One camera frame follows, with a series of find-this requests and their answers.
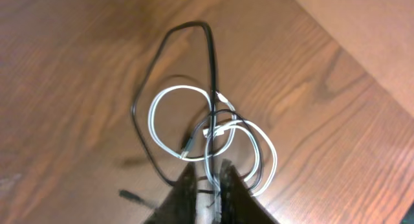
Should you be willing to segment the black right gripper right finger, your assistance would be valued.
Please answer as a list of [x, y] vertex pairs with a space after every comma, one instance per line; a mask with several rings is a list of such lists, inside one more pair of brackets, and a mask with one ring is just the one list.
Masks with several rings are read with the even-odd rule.
[[221, 223], [223, 224], [279, 224], [252, 197], [230, 160], [225, 159], [219, 174], [221, 189]]

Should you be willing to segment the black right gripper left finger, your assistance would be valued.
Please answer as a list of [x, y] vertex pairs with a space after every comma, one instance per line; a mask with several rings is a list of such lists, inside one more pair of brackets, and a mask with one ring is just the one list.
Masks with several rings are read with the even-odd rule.
[[161, 206], [145, 224], [195, 224], [197, 179], [193, 162], [187, 164]]

